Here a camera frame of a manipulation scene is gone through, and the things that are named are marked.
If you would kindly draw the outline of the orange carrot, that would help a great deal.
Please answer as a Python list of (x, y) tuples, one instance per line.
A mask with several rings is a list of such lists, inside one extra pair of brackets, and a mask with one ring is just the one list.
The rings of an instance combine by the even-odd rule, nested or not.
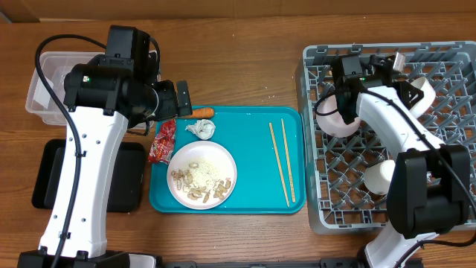
[(209, 119), (215, 115), (215, 111), (211, 107), (194, 109), (191, 115), (183, 116), (183, 118)]

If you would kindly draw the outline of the white tissue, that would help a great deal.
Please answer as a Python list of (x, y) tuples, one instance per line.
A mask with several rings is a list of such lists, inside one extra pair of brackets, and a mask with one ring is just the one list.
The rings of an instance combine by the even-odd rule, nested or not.
[(201, 140), (209, 140), (213, 137), (216, 126), (211, 120), (201, 119), (195, 124), (187, 125), (185, 129)]

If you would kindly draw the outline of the white bowl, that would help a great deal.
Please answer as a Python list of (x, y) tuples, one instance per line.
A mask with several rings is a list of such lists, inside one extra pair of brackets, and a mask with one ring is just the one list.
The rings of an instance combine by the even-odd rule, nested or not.
[(436, 92), (427, 78), (419, 77), (411, 85), (416, 89), (416, 95), (411, 98), (410, 113), (419, 118), (430, 108), (436, 97)]

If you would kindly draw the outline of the pink bowl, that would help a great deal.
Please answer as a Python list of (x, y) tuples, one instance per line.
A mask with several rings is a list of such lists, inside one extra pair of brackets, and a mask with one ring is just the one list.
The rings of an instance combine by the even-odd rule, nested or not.
[[(337, 101), (335, 96), (331, 96), (319, 105), (317, 111), (320, 113), (328, 113), (336, 109)], [(360, 117), (356, 117), (351, 124), (345, 124), (339, 112), (327, 116), (317, 115), (316, 121), (321, 130), (337, 138), (345, 138), (352, 135), (359, 129), (361, 123)]]

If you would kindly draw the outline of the white paper cup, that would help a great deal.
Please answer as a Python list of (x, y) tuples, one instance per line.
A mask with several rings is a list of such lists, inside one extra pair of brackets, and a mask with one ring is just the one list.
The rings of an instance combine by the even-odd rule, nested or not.
[(388, 159), (367, 168), (364, 172), (365, 187), (373, 194), (386, 195), (395, 167), (395, 161)]

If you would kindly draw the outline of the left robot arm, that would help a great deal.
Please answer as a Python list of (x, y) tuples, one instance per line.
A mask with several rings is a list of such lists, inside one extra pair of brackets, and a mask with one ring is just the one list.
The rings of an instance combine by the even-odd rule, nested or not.
[(157, 42), (134, 27), (113, 25), (104, 53), (75, 65), (55, 104), (67, 122), (57, 195), (48, 225), (20, 267), (159, 267), (155, 255), (107, 247), (112, 175), (126, 131), (191, 115), (187, 83), (159, 80)]

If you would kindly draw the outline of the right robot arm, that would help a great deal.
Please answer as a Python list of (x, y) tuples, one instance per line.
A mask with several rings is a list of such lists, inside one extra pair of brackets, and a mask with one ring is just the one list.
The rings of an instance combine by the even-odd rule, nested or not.
[(397, 80), (405, 65), (400, 53), (357, 54), (331, 63), (337, 110), (345, 124), (360, 118), (377, 134), (395, 162), (386, 207), (388, 222), (362, 249), (366, 267), (403, 267), (426, 244), (466, 247), (437, 236), (463, 225), (475, 211), (470, 187), (470, 155), (461, 144), (446, 144), (418, 118), (436, 93), (428, 80)]

